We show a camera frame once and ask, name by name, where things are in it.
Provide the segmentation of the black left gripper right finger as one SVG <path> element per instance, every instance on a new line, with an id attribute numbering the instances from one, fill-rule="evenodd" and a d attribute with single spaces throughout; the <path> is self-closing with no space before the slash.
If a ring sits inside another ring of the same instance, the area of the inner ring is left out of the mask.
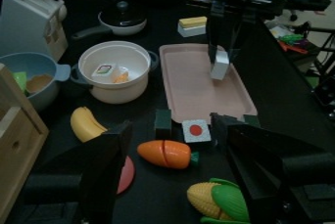
<path id="1" fill-rule="evenodd" d="M 335 154 L 216 112 L 211 127 L 251 224 L 335 222 Z"/>

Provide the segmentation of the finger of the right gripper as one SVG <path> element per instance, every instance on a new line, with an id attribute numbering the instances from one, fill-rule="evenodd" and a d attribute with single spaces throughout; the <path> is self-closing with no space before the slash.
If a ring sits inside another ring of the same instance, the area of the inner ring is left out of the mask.
<path id="1" fill-rule="evenodd" d="M 211 13 L 207 21 L 208 36 L 208 56 L 212 60 L 211 78 L 223 80 L 229 67 L 228 52 L 220 46 L 219 40 L 223 32 L 224 22 L 224 5 L 212 4 Z"/>
<path id="2" fill-rule="evenodd" d="M 235 19 L 235 25 L 232 28 L 232 41 L 231 41 L 231 47 L 229 47 L 229 62 L 233 62 L 240 49 L 241 49 L 241 41 L 240 41 L 240 32 L 241 32 L 241 26 L 244 23 L 244 11 L 237 10 L 233 16 Z"/>

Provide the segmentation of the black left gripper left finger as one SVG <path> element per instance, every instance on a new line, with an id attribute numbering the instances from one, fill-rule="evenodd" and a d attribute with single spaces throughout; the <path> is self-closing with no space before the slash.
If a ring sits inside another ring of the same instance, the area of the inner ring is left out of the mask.
<path id="1" fill-rule="evenodd" d="M 111 224 L 132 138 L 126 121 L 42 164 L 24 183 L 10 224 Z"/>

